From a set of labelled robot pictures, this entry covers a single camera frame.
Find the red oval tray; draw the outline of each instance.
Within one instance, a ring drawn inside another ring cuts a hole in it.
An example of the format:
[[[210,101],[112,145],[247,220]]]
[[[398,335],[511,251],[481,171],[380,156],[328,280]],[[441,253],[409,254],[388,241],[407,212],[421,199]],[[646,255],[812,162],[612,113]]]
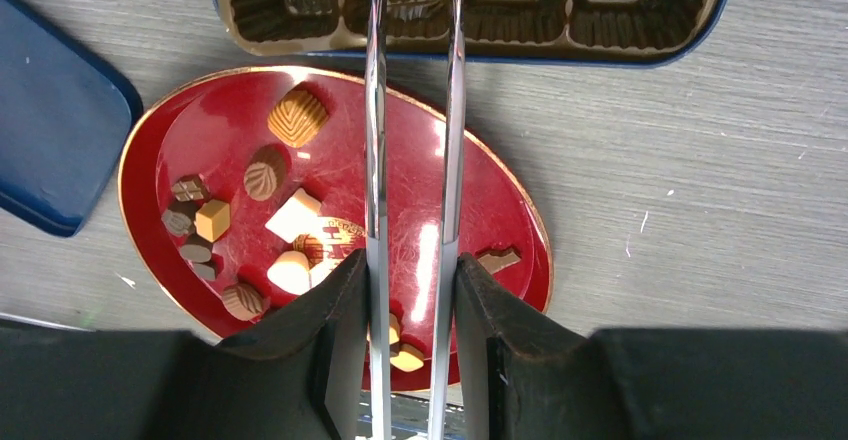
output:
[[[312,141],[292,149],[268,130],[267,118],[296,85],[315,95],[330,118]],[[232,335],[250,325],[232,317],[220,300],[221,290],[237,277],[266,295],[273,307],[284,307],[295,298],[266,278],[267,268],[292,246],[264,224],[298,187],[323,202],[321,215],[332,230],[322,239],[329,252],[325,258],[338,259],[364,247],[364,101],[361,78],[306,67],[249,67],[216,73],[179,88],[136,125],[119,170],[127,230],[162,288],[217,335]],[[401,323],[401,342],[429,359],[444,116],[393,90],[388,91],[386,112],[391,310]],[[494,277],[544,311],[553,287],[553,269],[539,214],[515,176],[488,147],[468,132],[465,142],[460,250],[480,254],[514,247],[521,261]],[[257,149],[272,143],[287,152],[289,175],[274,197],[257,202],[242,186],[244,169]],[[160,221],[172,199],[170,186],[192,174],[201,176],[214,198],[231,205],[232,226],[214,245],[221,273],[211,284],[195,276],[178,253],[182,239],[171,236]],[[455,383],[459,381],[455,343],[452,348],[450,381]],[[367,368],[365,377],[367,388]],[[429,360],[411,373],[393,368],[392,387],[395,391],[427,389],[429,377]]]

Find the chocolate piece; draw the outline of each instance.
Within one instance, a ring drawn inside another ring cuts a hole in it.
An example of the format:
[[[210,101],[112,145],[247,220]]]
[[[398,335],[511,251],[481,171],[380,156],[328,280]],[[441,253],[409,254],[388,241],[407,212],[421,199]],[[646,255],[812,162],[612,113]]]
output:
[[[221,301],[230,315],[248,321],[265,311],[265,299],[250,285],[239,282],[221,292]]]
[[[171,235],[182,237],[194,233],[194,215],[198,206],[194,202],[171,202],[162,214],[162,223]]]
[[[218,266],[215,265],[215,262],[192,263],[191,268],[194,269],[194,273],[198,277],[207,282],[214,282],[218,278]]]
[[[480,265],[489,272],[489,275],[494,275],[506,267],[511,267],[521,261],[521,257],[515,252],[515,249],[509,247],[504,250],[489,250],[488,252],[477,257]]]
[[[371,341],[371,331],[368,330],[365,333],[365,341]],[[393,350],[400,351],[400,322],[398,322],[397,317],[394,313],[389,313],[389,346]]]
[[[190,235],[180,247],[180,256],[193,263],[208,262],[212,260],[212,242],[197,234]]]
[[[303,89],[290,91],[268,117],[268,128],[281,142],[300,148],[312,140],[330,116],[324,105]]]
[[[244,189],[250,198],[261,202],[271,198],[285,178],[286,159],[273,145],[266,145],[250,159],[244,172]]]
[[[286,242],[293,243],[299,235],[315,232],[319,228],[320,210],[321,202],[298,188],[277,213],[265,222],[265,228]]]
[[[309,268],[324,261],[324,244],[308,233],[298,235],[292,242],[292,248],[306,255],[309,259]]]
[[[194,216],[197,234],[210,242],[221,238],[230,228],[230,204],[220,200],[209,200]]]
[[[403,344],[397,356],[389,359],[389,363],[403,372],[414,372],[424,366],[424,354],[412,345]]]
[[[303,295],[312,287],[309,260],[301,252],[283,252],[265,273],[268,281],[292,295]]]
[[[203,185],[203,180],[200,179],[199,175],[186,175],[180,178],[177,183],[171,186],[171,193],[181,202],[207,200],[209,198],[209,190]]]

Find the dark chocolate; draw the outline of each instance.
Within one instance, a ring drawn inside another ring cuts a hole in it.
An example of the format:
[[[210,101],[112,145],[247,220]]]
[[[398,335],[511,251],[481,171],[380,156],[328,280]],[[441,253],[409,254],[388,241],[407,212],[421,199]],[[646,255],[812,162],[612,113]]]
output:
[[[162,223],[171,235],[182,237],[194,233],[194,214],[198,206],[194,202],[171,202],[162,214]]]
[[[286,159],[273,145],[266,145],[250,159],[244,172],[244,189],[250,198],[271,198],[286,178]]]
[[[215,262],[206,262],[206,263],[192,263],[191,268],[194,269],[194,273],[197,274],[198,277],[206,280],[207,282],[214,282],[216,278],[218,278],[218,265]]]
[[[206,189],[200,175],[186,175],[180,178],[171,186],[171,193],[181,202],[209,199],[209,190]]]
[[[183,246],[180,247],[180,256],[189,262],[206,263],[212,260],[212,242],[207,241],[198,234],[192,234]]]

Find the chocolate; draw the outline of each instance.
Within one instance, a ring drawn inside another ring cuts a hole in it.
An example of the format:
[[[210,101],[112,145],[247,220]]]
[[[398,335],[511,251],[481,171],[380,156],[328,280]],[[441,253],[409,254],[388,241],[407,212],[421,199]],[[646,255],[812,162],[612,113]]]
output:
[[[424,354],[412,345],[402,344],[398,354],[389,358],[389,363],[402,372],[414,372],[424,366]]]
[[[244,189],[250,198],[261,202],[271,198],[285,178],[286,159],[273,145],[266,145],[250,159],[244,172]]]
[[[174,200],[162,214],[162,223],[168,232],[176,237],[192,234],[194,233],[194,215],[198,208],[194,202]]]
[[[489,272],[489,275],[494,275],[520,262],[521,257],[518,256],[514,248],[510,247],[504,250],[489,250],[478,256],[477,261]]]
[[[218,278],[218,266],[215,265],[215,262],[192,263],[191,268],[194,269],[194,273],[198,277],[207,282],[214,282]]]
[[[252,320],[265,311],[265,299],[252,286],[239,282],[221,292],[221,301],[230,315],[239,320]]]
[[[209,199],[209,190],[203,185],[199,175],[186,175],[180,178],[171,186],[171,193],[181,202]]]
[[[200,235],[189,235],[180,247],[180,256],[189,262],[206,263],[212,260],[212,242]]]
[[[292,242],[292,249],[302,252],[309,259],[309,268],[324,261],[324,244],[308,233],[298,235]]]
[[[230,228],[230,204],[220,200],[209,200],[194,216],[197,234],[215,242]]]
[[[324,105],[303,89],[290,91],[268,117],[268,129],[281,142],[300,148],[312,140],[330,116]]]

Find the table surface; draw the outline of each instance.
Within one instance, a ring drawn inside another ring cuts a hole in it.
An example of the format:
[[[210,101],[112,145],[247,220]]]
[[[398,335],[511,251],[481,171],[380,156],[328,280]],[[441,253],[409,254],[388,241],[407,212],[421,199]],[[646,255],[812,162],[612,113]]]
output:
[[[146,105],[256,58],[210,0],[26,0],[124,72]],[[548,314],[608,325],[848,325],[848,0],[730,0],[693,53],[654,70],[468,66],[468,127],[546,221]],[[391,61],[443,105],[446,65]],[[114,179],[86,227],[50,237],[0,211],[0,312],[100,329],[205,329],[159,289]]]

